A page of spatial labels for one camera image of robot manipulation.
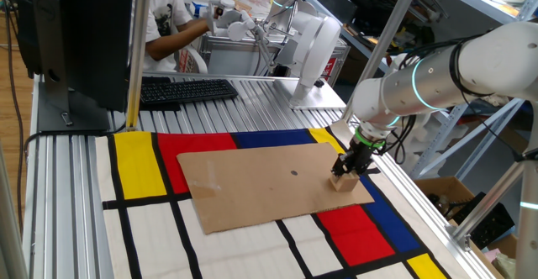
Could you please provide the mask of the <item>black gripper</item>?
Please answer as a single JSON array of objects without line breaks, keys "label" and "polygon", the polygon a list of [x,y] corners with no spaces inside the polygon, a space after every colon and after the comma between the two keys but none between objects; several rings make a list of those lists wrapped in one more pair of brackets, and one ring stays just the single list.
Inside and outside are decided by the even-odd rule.
[{"label": "black gripper", "polygon": [[346,173],[355,171],[358,175],[363,175],[372,163],[373,148],[362,142],[350,142],[349,150],[338,157],[331,168],[333,176],[341,177]]}]

